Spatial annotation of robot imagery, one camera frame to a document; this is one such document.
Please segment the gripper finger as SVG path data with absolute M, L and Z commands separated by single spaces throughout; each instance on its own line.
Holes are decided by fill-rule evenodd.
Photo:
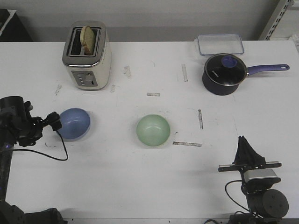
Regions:
M 235 159 L 232 164 L 234 165 L 241 165 L 245 161 L 245 154 L 244 154 L 244 136 L 239 136 L 238 138 L 238 145 L 237 145 L 237 151 L 235 154 Z
M 266 164 L 264 157 L 259 155 L 243 136 L 243 153 L 248 164 Z

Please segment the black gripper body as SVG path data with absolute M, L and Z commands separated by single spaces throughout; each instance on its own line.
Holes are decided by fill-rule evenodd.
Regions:
M 30 111 L 33 109 L 30 101 L 24 103 L 25 121 L 21 121 L 15 128 L 18 130 L 17 142 L 20 146 L 33 146 L 36 141 L 42 138 L 43 129 L 51 126 L 53 131 L 62 128 L 60 116 L 57 112 L 52 112 L 45 119 L 41 117 L 32 117 Z
M 244 194 L 255 194 L 257 192 L 262 192 L 270 189 L 274 184 L 281 182 L 281 178 L 277 176 L 277 178 L 271 179 L 258 179 L 252 180 L 249 182 L 244 181 L 244 173 L 248 170 L 254 169 L 266 169 L 266 168 L 279 168 L 282 166 L 282 163 L 278 161 L 266 162 L 266 164 L 262 165 L 249 165 L 249 164 L 241 164 L 241 165 L 219 165 L 218 172 L 229 172 L 229 171 L 238 171 L 241 176 L 241 191 Z

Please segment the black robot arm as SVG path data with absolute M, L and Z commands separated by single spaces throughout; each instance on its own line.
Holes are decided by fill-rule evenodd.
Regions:
M 248 143 L 244 136 L 238 138 L 235 159 L 231 165 L 220 165 L 219 172 L 238 171 L 241 191 L 248 207 L 238 206 L 246 213 L 236 212 L 229 217 L 229 224 L 278 224 L 289 210 L 285 195 L 271 187 L 279 183 L 274 168 L 281 167 L 278 161 L 267 162 Z
M 43 128 L 51 126 L 57 132 L 62 124 L 57 112 L 45 119 L 32 117 L 31 102 L 20 96 L 9 96 L 0 100 L 0 222 L 2 224 L 66 224 L 56 208 L 40 212 L 24 213 L 18 206 L 6 202 L 7 185 L 14 146 L 19 144 L 23 151 L 33 146 L 42 137 Z

